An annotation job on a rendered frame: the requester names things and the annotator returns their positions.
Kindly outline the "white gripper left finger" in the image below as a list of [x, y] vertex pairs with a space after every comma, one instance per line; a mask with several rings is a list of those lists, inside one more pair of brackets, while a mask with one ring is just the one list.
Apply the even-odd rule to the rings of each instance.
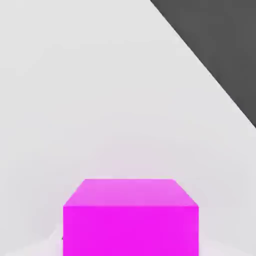
[[63, 256], [63, 228], [57, 226], [53, 233], [42, 243], [39, 256]]

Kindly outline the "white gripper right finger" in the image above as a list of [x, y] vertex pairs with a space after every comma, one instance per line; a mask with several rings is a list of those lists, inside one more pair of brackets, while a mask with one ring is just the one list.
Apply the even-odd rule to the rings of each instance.
[[215, 245], [204, 234], [199, 235], [199, 256], [215, 256]]

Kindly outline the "small magenta cube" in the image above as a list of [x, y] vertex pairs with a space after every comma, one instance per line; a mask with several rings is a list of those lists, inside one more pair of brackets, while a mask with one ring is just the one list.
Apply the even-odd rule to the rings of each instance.
[[63, 206], [63, 256], [199, 256], [199, 206], [173, 179], [85, 179]]

